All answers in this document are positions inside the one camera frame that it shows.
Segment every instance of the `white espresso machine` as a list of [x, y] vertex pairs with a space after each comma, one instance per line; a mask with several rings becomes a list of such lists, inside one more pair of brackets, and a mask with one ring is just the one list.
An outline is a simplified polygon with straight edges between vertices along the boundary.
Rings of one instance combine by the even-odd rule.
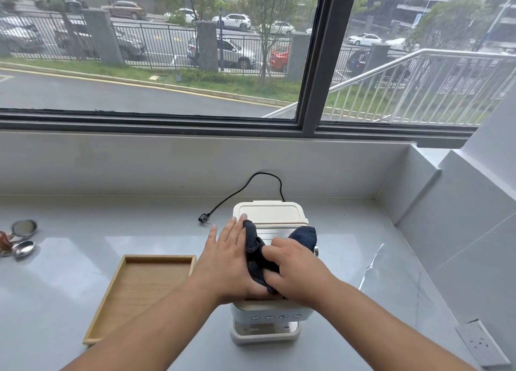
[[[265, 244], [274, 237], [287, 238], [292, 231], [308, 225], [299, 204], [282, 201], [239, 203], [233, 208], [238, 218], [246, 213], [256, 225], [258, 236]], [[301, 321], [308, 319], [312, 309], [291, 300], [243, 300], [231, 304], [233, 316], [230, 335], [237, 345], [272, 341], [294, 341], [301, 334]]]

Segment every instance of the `navy blue towel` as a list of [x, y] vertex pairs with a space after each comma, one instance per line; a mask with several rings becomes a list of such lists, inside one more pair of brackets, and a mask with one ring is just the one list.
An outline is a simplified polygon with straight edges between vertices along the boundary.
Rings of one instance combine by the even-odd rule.
[[[268, 269], [279, 273], [280, 268], [274, 262], [268, 261], [262, 256], [261, 248], [265, 246], [265, 243], [256, 233], [255, 224], [250, 220], [244, 220], [243, 226], [246, 229], [246, 257], [249, 274], [256, 283], [265, 285], [271, 294], [277, 294], [278, 292], [265, 282], [263, 270]], [[311, 252], [314, 251], [317, 244], [315, 228], [307, 225], [296, 228], [288, 237], [298, 241]]]

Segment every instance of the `white countertop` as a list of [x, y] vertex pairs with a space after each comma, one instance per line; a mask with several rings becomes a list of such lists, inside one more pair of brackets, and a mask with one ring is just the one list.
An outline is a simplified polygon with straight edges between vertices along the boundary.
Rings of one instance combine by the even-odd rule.
[[[219, 228], [232, 198], [213, 215]], [[384, 211], [370, 199], [294, 198], [317, 231], [319, 257], [358, 286], [378, 247], [363, 291], [469, 363], [454, 317]], [[55, 371], [86, 347], [84, 334], [124, 254], [197, 254], [208, 228], [197, 218], [219, 198], [2, 197], [0, 229], [35, 219], [38, 250], [24, 261], [0, 259], [0, 368]], [[216, 309], [172, 370], [369, 369], [319, 314], [295, 343], [238, 347], [229, 306]]]

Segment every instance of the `person's left hand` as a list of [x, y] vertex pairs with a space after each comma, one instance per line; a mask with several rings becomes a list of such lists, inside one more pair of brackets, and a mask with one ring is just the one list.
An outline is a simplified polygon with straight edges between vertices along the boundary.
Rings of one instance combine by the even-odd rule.
[[199, 262], [187, 280], [212, 295], [216, 305], [247, 298], [271, 298], [267, 288], [256, 283], [247, 270], [245, 219], [245, 213], [238, 221], [231, 218], [217, 241], [217, 227], [213, 225]]

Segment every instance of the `outlet cover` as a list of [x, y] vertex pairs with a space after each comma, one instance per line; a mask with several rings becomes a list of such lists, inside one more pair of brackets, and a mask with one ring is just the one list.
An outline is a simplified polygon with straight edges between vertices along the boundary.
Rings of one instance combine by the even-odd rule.
[[459, 325], [455, 329], [481, 367], [511, 364], [479, 319]]

